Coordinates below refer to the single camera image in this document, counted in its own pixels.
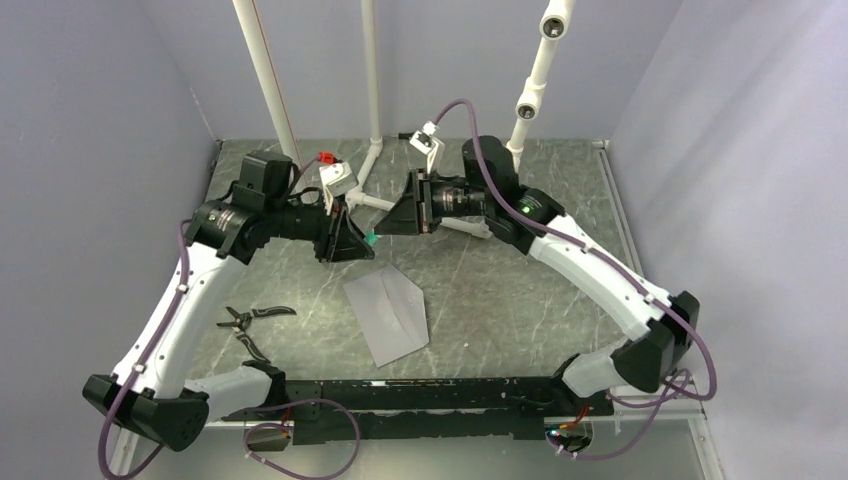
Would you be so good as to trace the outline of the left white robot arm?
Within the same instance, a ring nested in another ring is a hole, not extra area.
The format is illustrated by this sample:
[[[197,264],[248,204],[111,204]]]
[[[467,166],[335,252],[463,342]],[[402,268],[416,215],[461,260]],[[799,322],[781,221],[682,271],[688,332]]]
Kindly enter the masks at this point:
[[[110,373],[84,385],[84,398],[107,426],[179,452],[210,420],[243,410],[272,420],[285,411],[285,373],[266,361],[199,380],[188,372],[215,311],[270,240],[310,242],[322,263],[373,258],[345,201],[358,184],[351,166],[322,153],[311,167],[321,183],[307,203],[296,190],[302,168],[282,154],[251,152],[227,193],[203,203],[179,231],[178,265],[144,330]]]

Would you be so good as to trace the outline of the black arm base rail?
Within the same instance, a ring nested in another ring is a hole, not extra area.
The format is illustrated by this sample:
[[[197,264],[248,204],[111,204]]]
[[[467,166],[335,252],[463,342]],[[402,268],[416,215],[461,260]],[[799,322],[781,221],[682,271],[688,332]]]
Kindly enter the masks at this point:
[[[548,428],[576,418],[610,416],[603,393],[574,397],[545,376],[404,380],[290,380],[278,412],[240,411],[231,422],[288,419],[297,445],[351,440],[346,407],[365,440],[506,436],[540,440]]]

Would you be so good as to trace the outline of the white green glue stick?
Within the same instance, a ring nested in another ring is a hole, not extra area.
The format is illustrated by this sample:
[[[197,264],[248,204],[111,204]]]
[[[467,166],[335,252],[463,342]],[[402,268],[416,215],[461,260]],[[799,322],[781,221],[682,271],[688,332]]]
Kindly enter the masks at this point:
[[[375,245],[378,239],[379,236],[373,231],[368,232],[365,236],[365,241],[371,246]]]

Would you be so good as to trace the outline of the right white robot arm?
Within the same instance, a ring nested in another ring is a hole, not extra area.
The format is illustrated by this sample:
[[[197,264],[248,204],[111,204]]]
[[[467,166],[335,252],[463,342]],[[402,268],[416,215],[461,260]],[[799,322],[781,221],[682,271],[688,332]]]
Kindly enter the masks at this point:
[[[660,388],[693,343],[699,308],[693,295],[671,295],[637,276],[552,197],[521,184],[510,151],[497,138],[465,142],[460,176],[437,173],[443,144],[434,135],[417,131],[409,143],[425,154],[427,165],[409,172],[402,195],[377,223],[377,235],[429,234],[450,218],[480,217],[496,239],[587,294],[625,335],[621,346],[577,354],[558,369],[561,381],[550,391],[557,411],[574,415],[591,395],[611,387]]]

